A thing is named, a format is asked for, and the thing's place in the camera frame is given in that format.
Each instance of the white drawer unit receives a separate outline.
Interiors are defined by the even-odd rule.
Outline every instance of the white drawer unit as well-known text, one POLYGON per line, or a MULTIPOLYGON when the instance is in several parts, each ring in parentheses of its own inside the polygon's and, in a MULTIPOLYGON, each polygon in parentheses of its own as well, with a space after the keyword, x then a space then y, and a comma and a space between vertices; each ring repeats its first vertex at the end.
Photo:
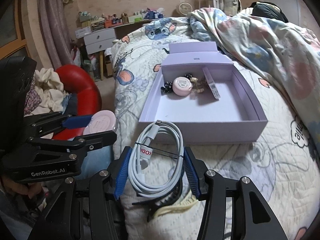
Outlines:
POLYGON ((116 34, 115 34, 114 29, 104 29, 104 30, 96 31, 92 34, 85 36, 84 43, 86 44, 86 46, 88 46, 90 44, 94 44, 94 43, 100 42, 100 41, 105 41, 105 40, 109 40, 109 39, 114 40, 115 38, 116 38, 116 34))
POLYGON ((108 39, 108 40, 105 40, 105 41, 99 41, 99 42, 96 42, 96 43, 87 45, 87 46, 86 46, 87 53, 88 53, 88 54, 93 54, 93 53, 95 53, 95 52, 99 52, 99 51, 102 51, 102 50, 111 48, 112 45, 113 45, 113 44, 112 44, 112 41, 113 41, 114 39, 115 39, 115 38, 108 39))

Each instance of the cardboard box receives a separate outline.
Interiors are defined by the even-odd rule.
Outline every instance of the cardboard box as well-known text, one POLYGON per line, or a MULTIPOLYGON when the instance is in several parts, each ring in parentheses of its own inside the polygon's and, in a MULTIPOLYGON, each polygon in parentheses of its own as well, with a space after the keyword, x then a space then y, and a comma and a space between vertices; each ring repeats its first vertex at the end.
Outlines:
MULTIPOLYGON (((163 120, 179 127, 185 144, 255 142, 268 120, 249 84, 233 62, 217 51, 215 42, 174 43, 169 48, 143 107, 139 129, 163 120), (210 89, 186 97, 161 93, 164 82, 187 73, 203 78, 205 66, 219 91, 219 100, 210 89)), ((168 138, 159 135, 157 141, 171 143, 168 138)))
POLYGON ((79 15, 80 22, 86 22, 91 20, 91 15, 79 15))
POLYGON ((140 22, 143 20, 142 15, 133 15, 128 17, 129 23, 140 22))
POLYGON ((91 21, 85 21, 81 23, 81 27, 85 28, 85 27, 90 27, 91 28, 91 21))

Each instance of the pink round case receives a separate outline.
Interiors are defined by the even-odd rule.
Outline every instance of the pink round case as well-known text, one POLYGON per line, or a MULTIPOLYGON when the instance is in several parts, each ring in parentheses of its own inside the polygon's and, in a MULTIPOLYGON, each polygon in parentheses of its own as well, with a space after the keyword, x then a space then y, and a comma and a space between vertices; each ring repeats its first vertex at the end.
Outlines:
POLYGON ((83 134, 91 134, 104 131, 116 131, 117 120, 113 112, 109 110, 102 110, 95 113, 89 124, 84 128, 83 134))
POLYGON ((192 84, 185 77, 178 77, 172 83, 172 90, 178 96, 185 97, 191 93, 192 84))

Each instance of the black elastic band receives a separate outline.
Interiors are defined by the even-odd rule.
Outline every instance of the black elastic band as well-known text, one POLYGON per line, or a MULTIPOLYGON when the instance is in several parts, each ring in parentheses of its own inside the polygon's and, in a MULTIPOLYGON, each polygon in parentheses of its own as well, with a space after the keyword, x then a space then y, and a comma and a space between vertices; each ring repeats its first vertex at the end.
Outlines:
POLYGON ((152 153, 156 153, 156 154, 159 154, 159 155, 162 155, 162 156, 166 156, 166 157, 169 157, 169 158, 173 158, 173 159, 176 159, 176 160, 178 159, 178 157, 183 157, 183 155, 179 155, 179 154, 176 154, 176 153, 167 152, 167 151, 164 151, 164 150, 161 150, 161 149, 158 149, 158 148, 154 148, 154 147, 151 147, 151 146, 142 144, 142 143, 135 142, 134 144, 143 145, 143 146, 148 147, 148 148, 151 148, 151 149, 153 149, 153 150, 158 150, 158 151, 162 151, 162 152, 169 153, 169 154, 172 154, 172 155, 176 155, 177 158, 171 157, 171 156, 168 156, 168 155, 164 155, 164 154, 161 154, 161 153, 157 153, 157 152, 154 152, 154 151, 152 152, 152 153))

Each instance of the window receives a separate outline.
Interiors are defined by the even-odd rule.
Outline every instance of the window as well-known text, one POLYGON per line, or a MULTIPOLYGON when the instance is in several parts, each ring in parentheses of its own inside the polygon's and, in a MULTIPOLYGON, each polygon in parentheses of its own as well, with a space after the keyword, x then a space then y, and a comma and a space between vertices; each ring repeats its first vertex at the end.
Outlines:
POLYGON ((14 0, 0 19, 0 59, 28 56, 21 19, 21 0, 14 0))

